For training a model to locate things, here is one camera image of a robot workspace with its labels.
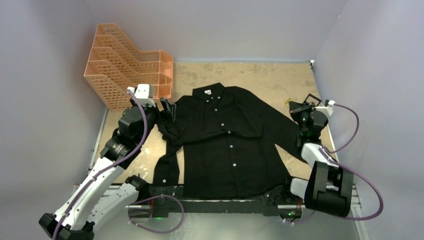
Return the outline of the gold leaf brooch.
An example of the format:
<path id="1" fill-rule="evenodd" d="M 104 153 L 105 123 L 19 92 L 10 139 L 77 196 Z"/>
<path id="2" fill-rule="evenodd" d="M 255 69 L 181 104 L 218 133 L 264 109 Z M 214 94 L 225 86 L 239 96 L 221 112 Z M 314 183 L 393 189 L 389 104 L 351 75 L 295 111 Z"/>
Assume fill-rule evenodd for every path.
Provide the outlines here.
<path id="1" fill-rule="evenodd" d="M 289 104 L 290 104 L 290 102 L 292 101 L 293 99 L 291 98 L 291 97 L 289 97 L 287 100 L 285 100 L 284 101 L 284 105 L 285 106 L 289 106 Z"/>

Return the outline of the black button-up shirt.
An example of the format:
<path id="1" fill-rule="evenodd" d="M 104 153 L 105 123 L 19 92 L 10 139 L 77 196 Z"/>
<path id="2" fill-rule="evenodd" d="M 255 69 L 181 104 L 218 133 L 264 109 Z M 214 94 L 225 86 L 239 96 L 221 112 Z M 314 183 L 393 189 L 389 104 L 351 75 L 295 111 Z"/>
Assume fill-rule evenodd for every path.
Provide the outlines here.
<path id="1" fill-rule="evenodd" d="M 289 177 L 278 148 L 299 159 L 298 125 L 252 92 L 221 83 L 193 89 L 176 103 L 172 122 L 158 125 L 166 153 L 154 186 L 179 181 L 177 151 L 183 151 L 183 194 L 198 199 L 261 195 Z"/>

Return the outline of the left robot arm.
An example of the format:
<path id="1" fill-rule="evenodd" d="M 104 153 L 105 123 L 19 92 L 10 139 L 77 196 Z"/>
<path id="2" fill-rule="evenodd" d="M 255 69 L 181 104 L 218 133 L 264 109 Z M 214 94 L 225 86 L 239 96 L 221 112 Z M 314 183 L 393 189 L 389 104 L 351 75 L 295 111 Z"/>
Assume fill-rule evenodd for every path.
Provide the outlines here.
<path id="1" fill-rule="evenodd" d="M 125 206 L 148 201 L 149 185 L 136 175 L 109 196 L 103 195 L 141 153 L 154 126 L 175 119 L 176 105 L 165 98 L 160 103 L 163 110 L 155 103 L 137 105 L 132 101 L 132 106 L 123 111 L 85 180 L 55 213 L 45 213 L 40 218 L 39 225 L 51 239 L 92 240 Z"/>

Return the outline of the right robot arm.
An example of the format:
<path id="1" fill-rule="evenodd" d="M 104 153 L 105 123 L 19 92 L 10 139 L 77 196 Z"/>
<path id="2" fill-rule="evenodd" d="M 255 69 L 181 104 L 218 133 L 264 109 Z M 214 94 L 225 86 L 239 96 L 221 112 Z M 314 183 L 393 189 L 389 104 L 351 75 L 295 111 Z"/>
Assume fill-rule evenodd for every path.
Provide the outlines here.
<path id="1" fill-rule="evenodd" d="M 313 102 L 290 101 L 289 114 L 299 127 L 296 149 L 310 167 L 307 180 L 293 178 L 281 189 L 280 196 L 288 204 L 303 199 L 307 209 L 345 218 L 351 207 L 354 176 L 338 166 L 320 139 L 336 103 L 326 100 L 324 106 Z"/>

